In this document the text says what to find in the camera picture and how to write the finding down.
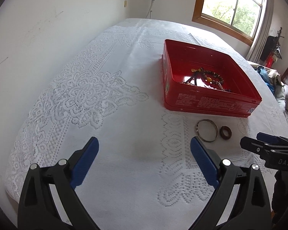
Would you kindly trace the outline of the black gloved right hand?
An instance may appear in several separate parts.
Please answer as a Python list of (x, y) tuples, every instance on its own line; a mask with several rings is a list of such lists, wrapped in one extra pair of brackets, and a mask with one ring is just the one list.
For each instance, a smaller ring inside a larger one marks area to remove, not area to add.
[(288, 171), (277, 171), (271, 207), (272, 229), (288, 229)]

